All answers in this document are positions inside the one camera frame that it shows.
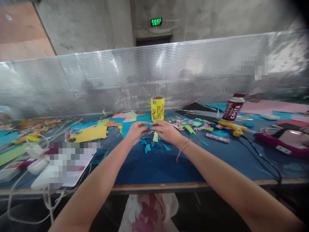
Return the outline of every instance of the black cable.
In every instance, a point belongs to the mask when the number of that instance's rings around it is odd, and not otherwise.
[[[278,182],[278,183],[277,183],[277,192],[276,192],[276,195],[277,195],[276,198],[278,199],[278,198],[279,198],[280,188],[281,188],[281,183],[282,183],[282,176],[281,176],[280,171],[279,171],[271,162],[269,162],[267,159],[265,159],[265,158],[259,153],[259,151],[256,149],[256,147],[254,146],[254,144],[253,144],[247,137],[245,137],[244,135],[241,135],[240,137],[243,137],[245,140],[247,140],[247,141],[250,143],[250,145],[253,147],[253,149],[257,152],[257,154],[258,154],[266,163],[268,163],[270,166],[272,166],[273,169],[275,169],[276,172],[278,173],[278,177],[274,175],[276,181]]]

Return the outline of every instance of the green exit sign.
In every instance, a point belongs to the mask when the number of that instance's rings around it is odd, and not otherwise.
[[[149,19],[149,25],[150,27],[153,26],[162,26],[163,18],[155,18],[155,19]]]

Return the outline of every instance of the metal mesh screen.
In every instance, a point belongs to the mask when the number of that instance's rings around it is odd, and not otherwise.
[[[159,44],[0,63],[0,105],[44,117],[282,99],[308,86],[307,31]]]

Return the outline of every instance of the yellow cylinder container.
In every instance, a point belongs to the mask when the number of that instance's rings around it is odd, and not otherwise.
[[[151,119],[164,120],[164,97],[151,98]]]

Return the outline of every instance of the gray wall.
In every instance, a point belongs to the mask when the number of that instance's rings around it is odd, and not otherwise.
[[[179,42],[304,28],[283,0],[130,0],[130,5],[136,38],[173,34],[172,41]],[[149,19],[156,17],[163,17],[163,26],[150,28]]]
[[[42,0],[35,4],[57,55],[132,47],[129,0]]]

